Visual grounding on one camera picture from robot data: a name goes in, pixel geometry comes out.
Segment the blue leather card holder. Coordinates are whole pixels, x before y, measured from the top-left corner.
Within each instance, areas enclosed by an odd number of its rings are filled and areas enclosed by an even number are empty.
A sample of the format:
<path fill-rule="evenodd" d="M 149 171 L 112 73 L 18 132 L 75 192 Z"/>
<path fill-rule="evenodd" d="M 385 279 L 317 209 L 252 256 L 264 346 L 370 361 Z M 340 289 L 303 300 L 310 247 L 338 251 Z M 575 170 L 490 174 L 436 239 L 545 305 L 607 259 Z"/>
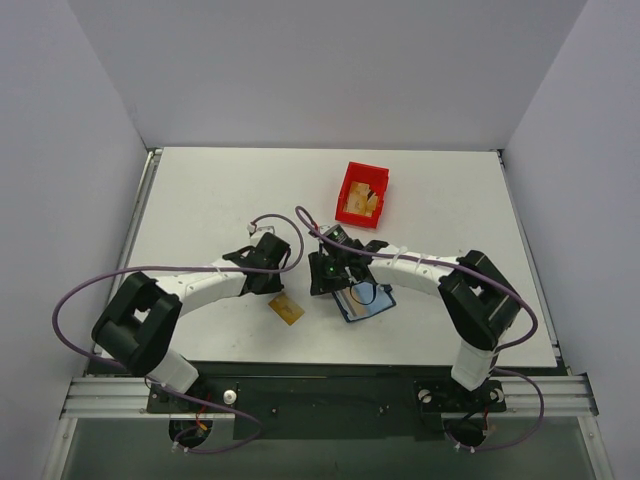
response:
<path fill-rule="evenodd" d="M 355 285 L 351 285 L 345 289 L 332 293 L 332 297 L 338 306 L 338 309 L 347 323 L 354 323 L 359 321 L 348 322 L 346 319 L 346 311 L 344 309 L 344 295 L 347 290 L 355 290 L 359 296 L 370 305 L 372 309 L 372 315 L 366 319 L 370 319 L 378 314 L 381 314 L 391 308 L 394 308 L 397 303 L 394 299 L 392 292 L 393 288 L 390 285 L 377 285 L 369 282 L 361 282 Z"/>

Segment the gold card magnetic stripe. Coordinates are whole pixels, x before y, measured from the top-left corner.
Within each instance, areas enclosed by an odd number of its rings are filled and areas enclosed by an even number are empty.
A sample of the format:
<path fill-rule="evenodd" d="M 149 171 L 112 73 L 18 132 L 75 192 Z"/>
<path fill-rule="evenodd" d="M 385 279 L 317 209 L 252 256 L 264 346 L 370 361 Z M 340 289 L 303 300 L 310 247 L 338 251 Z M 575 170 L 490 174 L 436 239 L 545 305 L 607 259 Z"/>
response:
<path fill-rule="evenodd" d="M 366 319 L 372 315 L 372 309 L 359 294 L 353 290 L 347 290 L 344 295 L 344 309 L 348 322 Z"/>

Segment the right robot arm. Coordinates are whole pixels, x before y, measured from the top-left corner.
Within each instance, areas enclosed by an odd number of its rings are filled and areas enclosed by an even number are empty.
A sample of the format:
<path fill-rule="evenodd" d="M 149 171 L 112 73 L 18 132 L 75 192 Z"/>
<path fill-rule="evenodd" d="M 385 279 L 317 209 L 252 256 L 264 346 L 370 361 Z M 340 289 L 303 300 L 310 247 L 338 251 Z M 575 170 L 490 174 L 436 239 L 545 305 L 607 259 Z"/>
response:
<path fill-rule="evenodd" d="M 313 296 L 368 283 L 441 299 L 460 337 L 448 400 L 468 409 L 482 398 L 501 339 L 521 310 L 513 287 L 485 254 L 471 250 L 461 257 L 437 257 L 381 240 L 362 244 L 336 225 L 308 260 Z"/>

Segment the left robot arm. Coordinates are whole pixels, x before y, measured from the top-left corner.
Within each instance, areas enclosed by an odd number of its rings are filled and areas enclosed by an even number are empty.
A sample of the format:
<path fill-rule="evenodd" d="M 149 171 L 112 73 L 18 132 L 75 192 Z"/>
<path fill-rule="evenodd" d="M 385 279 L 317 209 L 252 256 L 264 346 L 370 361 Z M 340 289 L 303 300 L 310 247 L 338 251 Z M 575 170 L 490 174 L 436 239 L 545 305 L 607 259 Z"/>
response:
<path fill-rule="evenodd" d="M 196 367 L 170 348 L 179 318 L 219 300 L 281 291 L 277 271 L 290 253 L 287 242 L 267 231 L 203 272 L 158 278 L 133 273 L 97 320 L 91 337 L 128 373 L 171 389 L 175 405 L 195 411 L 204 403 L 206 388 Z"/>

